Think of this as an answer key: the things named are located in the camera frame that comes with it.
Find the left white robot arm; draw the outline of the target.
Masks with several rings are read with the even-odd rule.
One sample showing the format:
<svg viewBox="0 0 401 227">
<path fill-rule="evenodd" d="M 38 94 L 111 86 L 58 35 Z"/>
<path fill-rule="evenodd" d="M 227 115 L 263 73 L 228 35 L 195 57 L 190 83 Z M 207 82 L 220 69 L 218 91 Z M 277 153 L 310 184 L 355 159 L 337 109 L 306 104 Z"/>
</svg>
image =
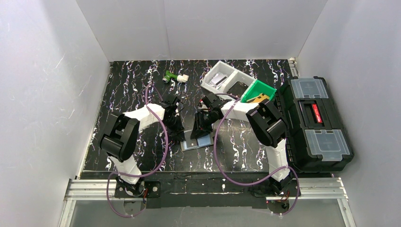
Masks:
<svg viewBox="0 0 401 227">
<path fill-rule="evenodd" d="M 111 115 L 99 147 L 108 154 L 124 182 L 135 185 L 142 178 L 133 157 L 140 130 L 161 120 L 169 139 L 184 141 L 184 127 L 177 110 L 179 103 L 178 97 L 168 95 L 159 104 L 148 104 L 135 111 Z"/>
</svg>

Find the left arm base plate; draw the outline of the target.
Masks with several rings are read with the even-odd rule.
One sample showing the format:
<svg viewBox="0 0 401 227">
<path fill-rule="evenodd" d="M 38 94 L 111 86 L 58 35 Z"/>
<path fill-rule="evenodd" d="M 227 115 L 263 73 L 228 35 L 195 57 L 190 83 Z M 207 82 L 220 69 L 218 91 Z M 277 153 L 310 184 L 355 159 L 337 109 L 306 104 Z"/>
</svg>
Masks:
<svg viewBox="0 0 401 227">
<path fill-rule="evenodd" d="M 161 183 L 158 181 L 140 181 L 136 184 L 128 184 L 117 181 L 114 197 L 116 198 L 159 198 Z"/>
</svg>

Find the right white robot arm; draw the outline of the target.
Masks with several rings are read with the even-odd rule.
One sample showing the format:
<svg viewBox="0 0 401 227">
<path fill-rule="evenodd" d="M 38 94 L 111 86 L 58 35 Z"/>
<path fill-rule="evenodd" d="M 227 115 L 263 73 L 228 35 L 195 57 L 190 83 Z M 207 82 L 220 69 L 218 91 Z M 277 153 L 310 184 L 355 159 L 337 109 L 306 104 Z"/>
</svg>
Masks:
<svg viewBox="0 0 401 227">
<path fill-rule="evenodd" d="M 209 135 L 212 125 L 223 119 L 247 121 L 258 139 L 265 146 L 269 162 L 269 176 L 277 182 L 289 177 L 286 154 L 288 123 L 268 98 L 259 98 L 253 103 L 242 103 L 234 99 L 221 98 L 209 93 L 201 101 L 195 114 L 191 139 Z"/>
</svg>

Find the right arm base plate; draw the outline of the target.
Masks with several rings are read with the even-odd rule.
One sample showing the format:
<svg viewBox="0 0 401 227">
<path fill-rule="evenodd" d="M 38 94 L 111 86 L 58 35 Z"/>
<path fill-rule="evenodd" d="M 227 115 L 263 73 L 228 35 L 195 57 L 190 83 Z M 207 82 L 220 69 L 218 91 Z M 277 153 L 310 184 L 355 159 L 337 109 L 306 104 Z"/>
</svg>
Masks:
<svg viewBox="0 0 401 227">
<path fill-rule="evenodd" d="M 248 192 L 254 197 L 278 197 L 278 200 L 295 197 L 298 185 L 295 179 L 288 182 L 277 182 L 273 179 L 251 186 Z"/>
</svg>

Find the grey credit card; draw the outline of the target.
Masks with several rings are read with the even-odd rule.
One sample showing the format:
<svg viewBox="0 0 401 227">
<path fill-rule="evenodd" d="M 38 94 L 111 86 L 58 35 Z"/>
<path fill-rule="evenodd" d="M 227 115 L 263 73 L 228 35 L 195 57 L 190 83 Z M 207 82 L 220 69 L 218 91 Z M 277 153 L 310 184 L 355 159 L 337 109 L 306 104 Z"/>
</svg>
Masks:
<svg viewBox="0 0 401 227">
<path fill-rule="evenodd" d="M 183 143 L 185 150 L 196 149 L 198 147 L 197 140 L 186 140 Z"/>
</svg>

